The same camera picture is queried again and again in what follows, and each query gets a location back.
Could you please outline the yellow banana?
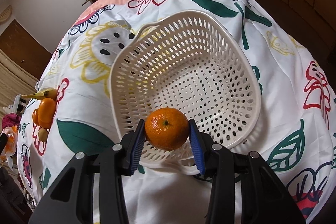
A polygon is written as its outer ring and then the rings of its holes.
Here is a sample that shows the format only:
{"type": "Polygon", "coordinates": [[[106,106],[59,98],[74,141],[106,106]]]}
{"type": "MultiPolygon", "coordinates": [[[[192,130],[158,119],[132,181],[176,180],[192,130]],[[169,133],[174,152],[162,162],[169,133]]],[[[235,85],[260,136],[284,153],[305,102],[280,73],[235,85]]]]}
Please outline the yellow banana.
{"type": "Polygon", "coordinates": [[[58,90],[54,88],[46,88],[41,89],[40,91],[34,94],[22,94],[21,97],[26,99],[36,99],[42,101],[45,98],[51,98],[52,100],[56,100],[58,96],[58,90]]]}

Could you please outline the large orange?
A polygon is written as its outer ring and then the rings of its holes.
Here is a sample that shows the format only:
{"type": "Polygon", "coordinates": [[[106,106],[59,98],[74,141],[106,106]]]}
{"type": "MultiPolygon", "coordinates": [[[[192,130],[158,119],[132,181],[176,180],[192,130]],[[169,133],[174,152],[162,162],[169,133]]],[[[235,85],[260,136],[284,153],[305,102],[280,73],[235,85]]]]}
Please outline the large orange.
{"type": "Polygon", "coordinates": [[[51,98],[43,99],[38,108],[39,125],[44,129],[50,129],[55,112],[56,102],[51,98]]]}

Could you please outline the mandarin orange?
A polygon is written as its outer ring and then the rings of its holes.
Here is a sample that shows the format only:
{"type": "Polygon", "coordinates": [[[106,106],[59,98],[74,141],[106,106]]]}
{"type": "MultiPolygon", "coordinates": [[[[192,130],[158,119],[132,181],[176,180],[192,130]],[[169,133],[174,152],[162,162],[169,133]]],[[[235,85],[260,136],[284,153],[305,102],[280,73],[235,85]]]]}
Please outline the mandarin orange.
{"type": "Polygon", "coordinates": [[[189,121],[179,110],[164,107],[152,112],[145,121],[145,136],[155,148],[173,151],[182,147],[189,135],[189,121]]]}

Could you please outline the small yellow-green lemon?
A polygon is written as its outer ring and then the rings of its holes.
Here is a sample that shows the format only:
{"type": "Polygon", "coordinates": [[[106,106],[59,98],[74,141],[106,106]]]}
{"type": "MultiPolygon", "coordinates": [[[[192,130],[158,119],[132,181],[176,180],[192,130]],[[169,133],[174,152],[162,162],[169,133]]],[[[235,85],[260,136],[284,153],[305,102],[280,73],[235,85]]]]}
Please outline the small yellow-green lemon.
{"type": "Polygon", "coordinates": [[[45,143],[48,139],[49,132],[47,129],[40,128],[38,131],[38,138],[41,142],[45,143]]]}

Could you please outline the floral white duvet cover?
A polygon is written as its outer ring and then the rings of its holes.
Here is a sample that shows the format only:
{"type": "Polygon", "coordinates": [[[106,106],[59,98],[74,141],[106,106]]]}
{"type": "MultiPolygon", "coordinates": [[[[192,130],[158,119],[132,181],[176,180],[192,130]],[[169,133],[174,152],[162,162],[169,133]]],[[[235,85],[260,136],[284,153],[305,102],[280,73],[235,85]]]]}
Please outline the floral white duvet cover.
{"type": "Polygon", "coordinates": [[[66,32],[37,87],[57,90],[46,141],[22,116],[18,169],[37,205],[78,152],[119,142],[173,107],[232,151],[258,151],[307,223],[335,188],[335,73],[324,43],[286,32],[255,0],[102,0],[66,32]]]}

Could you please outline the beige curtain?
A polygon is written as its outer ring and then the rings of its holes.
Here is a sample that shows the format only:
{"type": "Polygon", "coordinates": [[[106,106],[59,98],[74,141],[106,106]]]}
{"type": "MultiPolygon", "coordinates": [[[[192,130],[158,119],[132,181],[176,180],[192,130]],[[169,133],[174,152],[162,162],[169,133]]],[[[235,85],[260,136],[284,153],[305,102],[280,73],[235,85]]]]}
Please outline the beige curtain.
{"type": "Polygon", "coordinates": [[[33,94],[38,79],[12,61],[3,51],[0,54],[1,119],[9,114],[9,108],[19,94],[33,94]]]}

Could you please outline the small orange behind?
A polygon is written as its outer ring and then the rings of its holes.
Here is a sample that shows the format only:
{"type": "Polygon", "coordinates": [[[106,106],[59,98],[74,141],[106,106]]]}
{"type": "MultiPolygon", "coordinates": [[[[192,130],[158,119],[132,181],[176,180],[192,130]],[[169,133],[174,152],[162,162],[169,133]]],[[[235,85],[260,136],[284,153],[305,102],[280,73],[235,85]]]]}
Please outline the small orange behind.
{"type": "Polygon", "coordinates": [[[35,124],[35,125],[39,125],[39,121],[38,121],[38,110],[39,109],[35,109],[34,111],[33,111],[33,114],[32,114],[32,119],[33,119],[33,123],[35,124]]]}

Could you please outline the white perforated plastic basket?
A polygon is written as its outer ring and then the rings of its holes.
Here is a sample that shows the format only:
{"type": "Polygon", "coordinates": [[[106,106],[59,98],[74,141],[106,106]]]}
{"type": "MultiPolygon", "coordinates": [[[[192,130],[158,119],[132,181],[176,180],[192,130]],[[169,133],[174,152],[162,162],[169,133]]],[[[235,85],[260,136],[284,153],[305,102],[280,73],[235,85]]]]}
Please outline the white perforated plastic basket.
{"type": "Polygon", "coordinates": [[[232,149],[260,115],[259,84],[244,52],[202,11],[177,12],[141,27],[115,59],[109,81],[119,137],[153,111],[173,107],[232,149]]]}

